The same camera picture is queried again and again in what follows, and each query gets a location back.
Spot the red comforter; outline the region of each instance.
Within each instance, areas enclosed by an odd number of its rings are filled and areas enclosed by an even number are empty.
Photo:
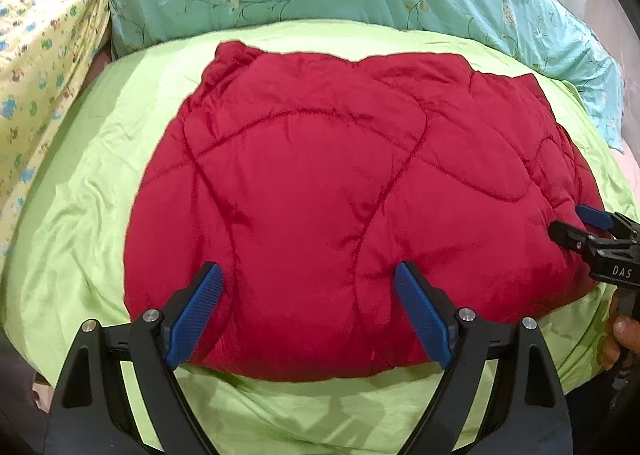
[[[456,305],[513,322],[585,295],[548,238],[602,208],[533,75],[461,56],[358,63],[222,44],[146,169],[125,249],[132,317],[213,260],[225,290],[193,361],[270,380],[426,360],[394,294],[415,261]]]

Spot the light green fabric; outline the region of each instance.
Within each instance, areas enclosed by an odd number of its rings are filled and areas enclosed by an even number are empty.
[[[359,60],[430,51],[464,55],[483,72],[517,76],[524,65],[473,42],[355,22],[305,21],[214,32],[158,45],[117,61],[76,102],[28,200],[2,279],[2,322],[18,350],[56,381],[79,325],[127,321],[122,253],[129,211],[169,120],[200,82],[220,41],[270,51],[298,50]],[[537,75],[556,118],[591,165],[609,210],[640,216],[632,193],[575,89]],[[596,372],[594,352],[611,290],[602,286],[540,321],[565,390]],[[461,441],[475,434],[490,391],[488,364]],[[439,380],[422,365],[358,380],[268,383],[181,368],[194,412],[223,454],[396,453]],[[133,386],[127,371],[127,385]],[[146,438],[142,400],[133,406]]]

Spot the blue gripper pad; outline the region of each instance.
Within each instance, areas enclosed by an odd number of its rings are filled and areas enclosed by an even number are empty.
[[[222,269],[216,263],[210,264],[209,271],[193,291],[171,328],[168,351],[164,357],[170,370],[175,370],[178,364],[191,359],[204,327],[220,300],[223,285]]]
[[[603,231],[609,231],[613,227],[613,219],[606,211],[596,210],[589,206],[579,204],[575,212],[584,224],[588,224]]]
[[[447,370],[454,358],[450,347],[449,327],[404,262],[396,267],[394,283],[422,348],[431,361],[437,361],[443,370]]]

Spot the yellow patterned fabric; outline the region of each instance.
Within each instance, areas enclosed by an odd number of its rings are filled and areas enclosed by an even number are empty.
[[[33,178],[109,19],[109,0],[0,0],[0,273]]]

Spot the silver screw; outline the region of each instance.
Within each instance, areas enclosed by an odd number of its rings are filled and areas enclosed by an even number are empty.
[[[458,316],[460,316],[460,320],[462,321],[473,321],[476,319],[476,311],[465,307],[458,311]]]
[[[95,320],[87,320],[82,324],[82,330],[84,332],[91,332],[92,330],[95,329],[95,326],[97,325],[97,321]]]
[[[142,315],[142,319],[147,323],[151,323],[160,318],[160,311],[158,309],[149,309],[145,310],[145,313]]]
[[[525,329],[529,329],[529,330],[535,330],[536,327],[538,326],[538,323],[536,323],[536,321],[533,318],[530,318],[529,316],[524,317],[522,319],[522,324],[524,325]]]

